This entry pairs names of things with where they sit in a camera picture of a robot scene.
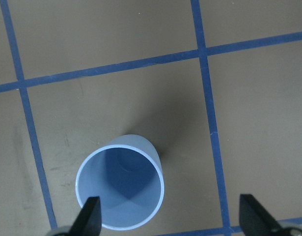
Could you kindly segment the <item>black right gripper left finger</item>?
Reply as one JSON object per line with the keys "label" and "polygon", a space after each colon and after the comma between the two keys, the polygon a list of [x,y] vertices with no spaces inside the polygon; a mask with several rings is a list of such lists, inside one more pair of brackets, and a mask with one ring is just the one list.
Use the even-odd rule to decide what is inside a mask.
{"label": "black right gripper left finger", "polygon": [[71,226],[47,233],[48,236],[99,236],[102,229],[100,197],[89,197]]}

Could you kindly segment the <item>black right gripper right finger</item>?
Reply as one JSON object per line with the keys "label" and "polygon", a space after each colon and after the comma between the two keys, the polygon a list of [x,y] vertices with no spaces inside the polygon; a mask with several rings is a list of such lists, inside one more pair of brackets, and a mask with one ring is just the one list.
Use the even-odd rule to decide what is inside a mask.
{"label": "black right gripper right finger", "polygon": [[283,226],[252,194],[239,198],[239,226],[246,236],[302,236],[297,226]]}

